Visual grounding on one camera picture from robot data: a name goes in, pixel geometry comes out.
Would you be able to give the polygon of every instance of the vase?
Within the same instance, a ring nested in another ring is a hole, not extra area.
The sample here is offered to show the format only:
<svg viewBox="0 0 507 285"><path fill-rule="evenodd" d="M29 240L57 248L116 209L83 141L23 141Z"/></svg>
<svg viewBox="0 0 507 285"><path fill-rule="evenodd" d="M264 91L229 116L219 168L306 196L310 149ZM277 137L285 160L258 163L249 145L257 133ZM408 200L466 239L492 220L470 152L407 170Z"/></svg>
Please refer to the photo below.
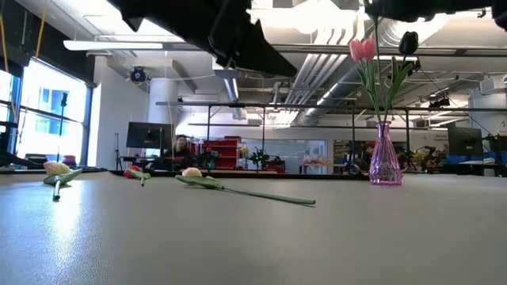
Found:
<svg viewBox="0 0 507 285"><path fill-rule="evenodd" d="M377 141L370 164L370 184L397 186L402 184L402 170L399 167L395 148L389 134L391 122L377 123Z"/></svg>

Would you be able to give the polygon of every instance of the desk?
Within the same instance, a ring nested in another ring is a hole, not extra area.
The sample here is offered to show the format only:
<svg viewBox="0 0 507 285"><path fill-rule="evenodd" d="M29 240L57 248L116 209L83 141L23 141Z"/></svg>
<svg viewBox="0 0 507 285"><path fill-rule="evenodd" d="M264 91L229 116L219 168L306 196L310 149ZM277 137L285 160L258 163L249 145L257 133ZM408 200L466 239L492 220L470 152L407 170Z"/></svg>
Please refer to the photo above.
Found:
<svg viewBox="0 0 507 285"><path fill-rule="evenodd" d="M2 284L507 283L507 187L494 177L224 179L316 207L82 174L59 203L45 175L0 175Z"/></svg>

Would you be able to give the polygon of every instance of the computer monitor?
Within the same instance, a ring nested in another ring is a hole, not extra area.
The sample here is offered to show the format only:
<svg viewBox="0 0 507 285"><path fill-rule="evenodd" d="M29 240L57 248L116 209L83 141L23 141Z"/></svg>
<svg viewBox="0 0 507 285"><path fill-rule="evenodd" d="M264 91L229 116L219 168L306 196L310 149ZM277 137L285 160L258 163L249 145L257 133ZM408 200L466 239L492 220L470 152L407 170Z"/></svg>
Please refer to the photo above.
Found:
<svg viewBox="0 0 507 285"><path fill-rule="evenodd" d="M470 127L449 127L449 154L482 156L482 133Z"/></svg>
<svg viewBox="0 0 507 285"><path fill-rule="evenodd" d="M164 149L172 147L172 125L168 123L128 123L127 147Z"/></svg>

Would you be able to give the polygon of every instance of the white wall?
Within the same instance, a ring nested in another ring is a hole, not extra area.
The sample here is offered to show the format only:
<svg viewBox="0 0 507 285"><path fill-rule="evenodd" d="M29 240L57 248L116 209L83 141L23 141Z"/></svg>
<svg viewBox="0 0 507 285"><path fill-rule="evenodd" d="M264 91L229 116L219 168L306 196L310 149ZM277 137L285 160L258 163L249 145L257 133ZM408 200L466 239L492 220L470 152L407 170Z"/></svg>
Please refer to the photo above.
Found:
<svg viewBox="0 0 507 285"><path fill-rule="evenodd" d="M471 90L469 105L472 108L507 108L507 94L497 93L482 95L478 89ZM507 135L507 112L472 112L472 117L493 135ZM482 129L476 122L471 122L475 128ZM482 129L482 136L488 132Z"/></svg>
<svg viewBox="0 0 507 285"><path fill-rule="evenodd" d="M148 94L107 66L104 57L95 61L92 118L88 164L116 168L115 133L119 133L120 155L127 155L128 122L146 122ZM130 150L130 155L139 150Z"/></svg>

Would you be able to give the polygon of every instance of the light fixture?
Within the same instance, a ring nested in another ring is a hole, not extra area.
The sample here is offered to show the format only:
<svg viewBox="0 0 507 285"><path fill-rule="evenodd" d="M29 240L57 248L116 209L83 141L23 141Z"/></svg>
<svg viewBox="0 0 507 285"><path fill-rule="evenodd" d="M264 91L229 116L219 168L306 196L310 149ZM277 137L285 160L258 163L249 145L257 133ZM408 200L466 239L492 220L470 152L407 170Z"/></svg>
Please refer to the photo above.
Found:
<svg viewBox="0 0 507 285"><path fill-rule="evenodd" d="M449 123L454 123L456 121L466 120L466 119L468 119L468 118L459 118L459 119L454 119L454 120L447 120L447 121L440 122L440 123L432 123L430 127L439 127L441 125L445 125L445 124L449 124Z"/></svg>
<svg viewBox="0 0 507 285"><path fill-rule="evenodd" d="M309 108L307 111L307 116L310 115L314 111L315 111L315 108Z"/></svg>
<svg viewBox="0 0 507 285"><path fill-rule="evenodd" d="M161 43L105 42L85 40L64 40L69 51L113 51L113 50L162 50Z"/></svg>
<svg viewBox="0 0 507 285"><path fill-rule="evenodd" d="M283 129L290 128L291 125L289 123L277 123L277 124L274 124L271 126L266 126L266 127L273 127L274 130L283 130Z"/></svg>
<svg viewBox="0 0 507 285"><path fill-rule="evenodd" d="M393 56L391 55L380 55L379 56L380 60L392 60ZM397 61L403 61L403 57L402 56L399 56L399 55L396 55L394 56L394 58L397 60ZM407 56L405 61L407 62L414 62L417 60L417 56Z"/></svg>

